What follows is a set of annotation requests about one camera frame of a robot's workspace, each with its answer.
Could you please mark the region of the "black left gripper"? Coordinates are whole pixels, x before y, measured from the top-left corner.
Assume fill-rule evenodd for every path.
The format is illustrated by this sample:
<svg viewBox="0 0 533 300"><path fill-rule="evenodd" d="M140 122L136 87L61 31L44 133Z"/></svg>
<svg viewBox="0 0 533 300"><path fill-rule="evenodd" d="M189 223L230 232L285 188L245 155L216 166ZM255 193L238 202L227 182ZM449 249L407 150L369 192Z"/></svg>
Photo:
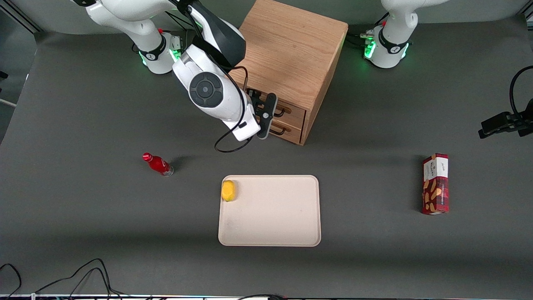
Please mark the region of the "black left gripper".
<svg viewBox="0 0 533 300"><path fill-rule="evenodd" d="M481 139L488 138L499 133L512 133L518 131L518 135L526 136L533 133L533 99L529 100L524 111L518 113L521 127L516 127L516 118L510 112L501 112L481 123L482 128L478 131Z"/></svg>

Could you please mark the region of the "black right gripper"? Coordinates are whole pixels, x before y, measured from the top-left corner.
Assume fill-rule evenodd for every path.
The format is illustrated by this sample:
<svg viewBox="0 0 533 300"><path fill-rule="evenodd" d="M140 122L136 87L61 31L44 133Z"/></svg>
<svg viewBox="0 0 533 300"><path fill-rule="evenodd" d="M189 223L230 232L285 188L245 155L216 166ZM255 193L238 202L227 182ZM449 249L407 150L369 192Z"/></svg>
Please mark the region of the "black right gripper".
<svg viewBox="0 0 533 300"><path fill-rule="evenodd" d="M249 88L248 95L251 98L251 106L253 110L258 110L259 108L268 108L268 102L266 99L262 99L261 91Z"/></svg>

